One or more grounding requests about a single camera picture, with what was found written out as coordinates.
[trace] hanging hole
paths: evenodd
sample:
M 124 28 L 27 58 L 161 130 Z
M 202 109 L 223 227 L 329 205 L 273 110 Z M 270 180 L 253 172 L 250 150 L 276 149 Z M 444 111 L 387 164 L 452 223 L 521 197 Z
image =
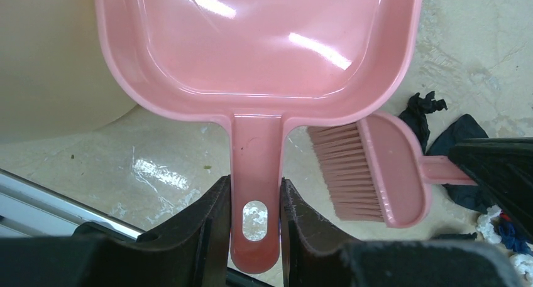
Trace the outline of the hanging hole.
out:
M 243 208 L 243 234 L 250 241 L 259 241 L 267 234 L 267 206 L 261 201 L 250 201 Z

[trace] oval hole in handle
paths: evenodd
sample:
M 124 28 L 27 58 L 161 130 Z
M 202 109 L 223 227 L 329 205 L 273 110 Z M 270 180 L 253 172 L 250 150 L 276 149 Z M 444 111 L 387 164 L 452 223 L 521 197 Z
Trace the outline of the oval hole in handle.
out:
M 245 273 L 264 273 L 280 256 L 280 183 L 285 134 L 278 116 L 235 116 L 231 123 L 231 259 Z M 268 211 L 259 241 L 243 234 L 252 201 Z
M 250 241 L 262 240 L 267 232 L 268 210 L 261 201 L 250 201 L 243 208 L 243 234 Z

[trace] glossy floor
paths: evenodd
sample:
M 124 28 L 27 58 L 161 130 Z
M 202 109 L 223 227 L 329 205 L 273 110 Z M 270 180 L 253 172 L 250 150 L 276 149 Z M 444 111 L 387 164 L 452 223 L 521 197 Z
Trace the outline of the glossy floor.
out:
M 435 90 L 449 110 L 428 117 L 431 140 L 464 113 L 491 137 L 533 136 L 531 1 L 424 0 L 410 70 L 383 109 L 398 114 L 413 93 Z M 137 107 L 91 133 L 2 145 L 0 168 L 149 229 L 229 173 L 229 144 L 214 124 L 173 122 Z M 316 210 L 360 239 L 475 230 L 476 215 L 452 203 L 440 186 L 434 186 L 429 216 L 413 228 L 339 221 L 301 128 L 287 139 L 283 174 Z M 260 222 L 260 210 L 250 213 Z M 281 286 L 281 264 L 259 277 Z

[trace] pink dustpan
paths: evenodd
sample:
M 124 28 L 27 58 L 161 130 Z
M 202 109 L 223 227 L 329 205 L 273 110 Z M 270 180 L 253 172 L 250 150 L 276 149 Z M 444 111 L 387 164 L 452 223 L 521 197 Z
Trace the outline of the pink dustpan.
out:
M 297 126 L 354 122 L 409 65 L 422 0 L 96 0 L 115 79 L 140 105 L 215 122 L 231 140 L 231 256 L 260 273 L 279 257 L 283 142 Z M 266 236 L 242 233 L 263 202 Z

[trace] brush bristles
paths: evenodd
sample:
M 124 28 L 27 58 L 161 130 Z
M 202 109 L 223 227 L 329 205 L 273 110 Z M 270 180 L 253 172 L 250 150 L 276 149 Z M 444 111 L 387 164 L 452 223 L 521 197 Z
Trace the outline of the brush bristles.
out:
M 307 132 L 337 216 L 341 220 L 383 222 L 357 125 L 308 127 Z

